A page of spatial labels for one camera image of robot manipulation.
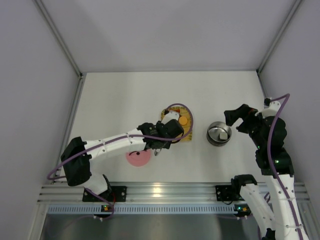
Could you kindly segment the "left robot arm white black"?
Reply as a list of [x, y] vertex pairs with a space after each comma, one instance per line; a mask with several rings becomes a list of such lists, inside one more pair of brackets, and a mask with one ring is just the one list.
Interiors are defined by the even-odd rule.
[[107, 176], [94, 171], [94, 165], [108, 158], [131, 152], [169, 149], [184, 133], [176, 119], [167, 123], [143, 123], [137, 128], [113, 137], [98, 140], [73, 138], [60, 159], [67, 185], [81, 186], [91, 195], [111, 192]]

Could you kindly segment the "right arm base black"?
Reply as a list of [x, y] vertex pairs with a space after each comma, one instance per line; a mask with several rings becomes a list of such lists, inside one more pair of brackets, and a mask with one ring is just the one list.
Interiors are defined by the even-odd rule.
[[243, 201], [243, 198], [236, 192], [231, 185], [215, 186], [216, 200], [230, 205], [233, 202]]

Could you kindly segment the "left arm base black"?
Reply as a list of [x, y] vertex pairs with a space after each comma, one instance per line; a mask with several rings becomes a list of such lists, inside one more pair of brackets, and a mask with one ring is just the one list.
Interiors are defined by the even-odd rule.
[[103, 200], [107, 200], [109, 202], [126, 202], [127, 199], [127, 186], [111, 186], [111, 190], [107, 190], [101, 194], [99, 194], [99, 197], [96, 197], [86, 189], [83, 192], [82, 195], [82, 201], [83, 202], [92, 202], [92, 203], [97, 203], [97, 202], [104, 202]]

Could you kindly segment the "metal tongs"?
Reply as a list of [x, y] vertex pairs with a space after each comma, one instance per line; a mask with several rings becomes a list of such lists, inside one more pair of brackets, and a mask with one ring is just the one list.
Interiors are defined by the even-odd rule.
[[155, 156], [155, 157], [158, 156], [158, 155], [161, 153], [161, 151], [162, 151], [161, 148], [155, 149], [155, 150], [154, 150], [154, 156]]

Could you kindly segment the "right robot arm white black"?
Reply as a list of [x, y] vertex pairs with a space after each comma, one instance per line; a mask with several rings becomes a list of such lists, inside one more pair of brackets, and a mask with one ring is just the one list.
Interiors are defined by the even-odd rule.
[[238, 119], [237, 131], [249, 135], [256, 146], [255, 161], [268, 188], [271, 203], [258, 192], [250, 174], [231, 180], [236, 193], [246, 202], [264, 240], [307, 240], [295, 195], [292, 160], [284, 148], [286, 124], [279, 115], [284, 104], [272, 101], [259, 111], [247, 104], [224, 111], [225, 123], [231, 127]]

